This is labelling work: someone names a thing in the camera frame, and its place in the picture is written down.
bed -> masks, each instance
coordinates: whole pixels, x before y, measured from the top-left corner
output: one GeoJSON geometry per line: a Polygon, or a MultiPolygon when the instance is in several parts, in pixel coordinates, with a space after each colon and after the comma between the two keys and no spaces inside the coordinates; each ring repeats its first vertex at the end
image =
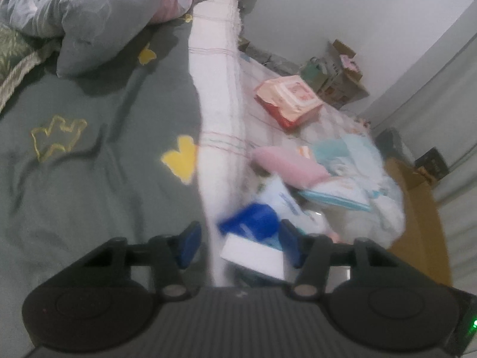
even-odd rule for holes
{"type": "Polygon", "coordinates": [[[58,78],[51,57],[25,75],[0,114],[0,356],[32,348],[26,295],[113,237],[143,243],[198,220],[184,280],[220,280],[207,273],[214,223],[238,207],[246,163],[228,149],[245,149],[239,31],[238,0],[207,0],[91,73],[58,78]]]}

white wall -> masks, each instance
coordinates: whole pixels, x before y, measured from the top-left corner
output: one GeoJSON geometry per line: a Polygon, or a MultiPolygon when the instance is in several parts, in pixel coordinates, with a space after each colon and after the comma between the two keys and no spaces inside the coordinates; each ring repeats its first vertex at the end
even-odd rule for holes
{"type": "Polygon", "coordinates": [[[357,51],[371,95],[386,92],[445,33],[473,0],[257,0],[244,17],[257,47],[295,63],[322,54],[339,38],[357,51]]]}

white curtain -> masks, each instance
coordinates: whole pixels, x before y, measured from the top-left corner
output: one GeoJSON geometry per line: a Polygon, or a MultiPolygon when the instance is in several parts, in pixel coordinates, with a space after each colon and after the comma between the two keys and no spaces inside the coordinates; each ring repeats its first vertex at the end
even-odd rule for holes
{"type": "Polygon", "coordinates": [[[450,167],[434,196],[454,286],[477,294],[477,36],[374,134],[390,126],[415,158],[436,147],[450,167]]]}

